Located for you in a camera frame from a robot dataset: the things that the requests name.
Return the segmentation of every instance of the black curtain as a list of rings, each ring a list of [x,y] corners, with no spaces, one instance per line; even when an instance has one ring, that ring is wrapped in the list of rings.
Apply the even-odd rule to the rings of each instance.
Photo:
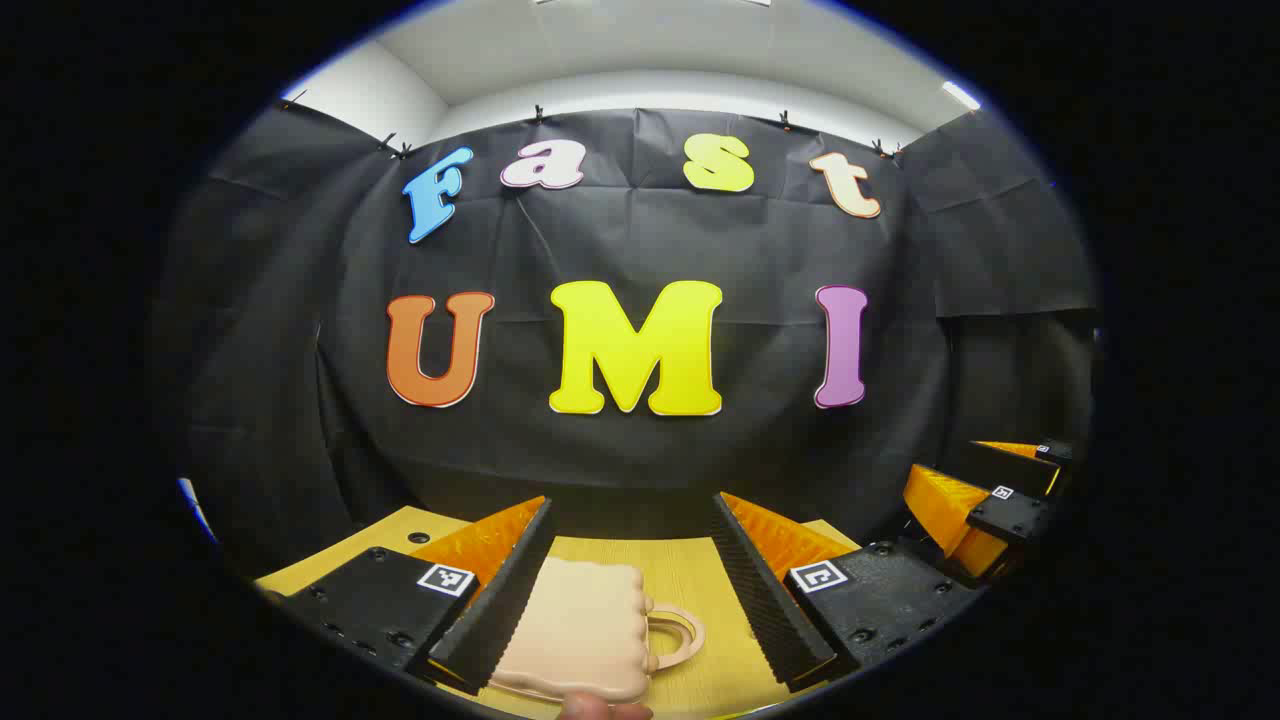
[[[690,135],[750,149],[742,193],[695,190]],[[582,142],[585,179],[512,190],[518,149]],[[460,146],[457,214],[419,245],[404,184]],[[835,206],[808,161],[867,168],[874,219]],[[297,105],[266,111],[193,188],[152,302],[152,391],[228,556],[259,575],[413,505],[468,520],[549,495],[563,534],[705,534],[726,489],[856,539],[901,510],[911,462],[969,439],[1080,442],[1094,288],[1052,181],[988,113],[897,158],[804,128],[700,111],[614,110],[497,126],[401,159]],[[719,286],[712,418],[612,398],[558,415],[562,316],[550,291],[607,282],[635,327],[678,279]],[[826,327],[814,291],[869,299],[867,397],[820,410]],[[443,410],[387,382],[387,304],[485,291],[476,386]],[[452,318],[421,365],[448,366]],[[648,396],[657,386],[650,378]],[[596,389],[605,393],[596,373]]]

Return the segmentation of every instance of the yellow letter m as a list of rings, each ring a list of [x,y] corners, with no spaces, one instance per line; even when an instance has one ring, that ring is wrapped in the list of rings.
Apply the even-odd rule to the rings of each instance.
[[[659,363],[650,410],[658,415],[719,413],[721,396],[712,388],[712,313],[721,299],[721,290],[710,283],[671,283],[636,332],[608,284],[585,281],[557,287],[552,304],[564,314],[564,361],[552,410],[594,415],[604,407],[604,395],[594,387],[594,361],[623,413],[640,402]]]

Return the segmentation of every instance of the ceiling light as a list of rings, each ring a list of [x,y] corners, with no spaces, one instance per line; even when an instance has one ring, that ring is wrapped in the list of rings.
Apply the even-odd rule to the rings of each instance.
[[[982,105],[979,105],[978,101],[974,100],[972,95],[960,90],[956,86],[956,83],[951,81],[942,83],[942,90],[946,90],[948,94],[951,94],[951,97],[955,97],[961,105],[969,108],[970,110],[977,110],[978,108],[982,108]]]

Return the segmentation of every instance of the bag handle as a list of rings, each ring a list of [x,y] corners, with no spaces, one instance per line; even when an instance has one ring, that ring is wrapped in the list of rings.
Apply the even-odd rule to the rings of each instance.
[[[685,623],[678,623],[675,620],[667,620],[663,618],[650,618],[649,624],[658,625],[663,629],[675,629],[680,633],[680,647],[676,652],[669,655],[649,656],[649,671],[654,673],[657,670],[666,670],[673,665],[680,665],[681,662],[689,660],[703,648],[703,642],[707,639],[707,629],[703,628],[701,620],[694,616],[692,612],[676,607],[675,605],[667,605],[666,602],[655,602],[649,612],[669,612],[684,620]]]

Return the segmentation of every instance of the white ceiling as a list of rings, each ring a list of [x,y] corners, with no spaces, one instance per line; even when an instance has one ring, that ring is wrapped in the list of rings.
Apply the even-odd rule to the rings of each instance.
[[[704,70],[782,82],[922,129],[965,111],[951,79],[814,0],[452,0],[379,42],[449,105],[611,70]]]

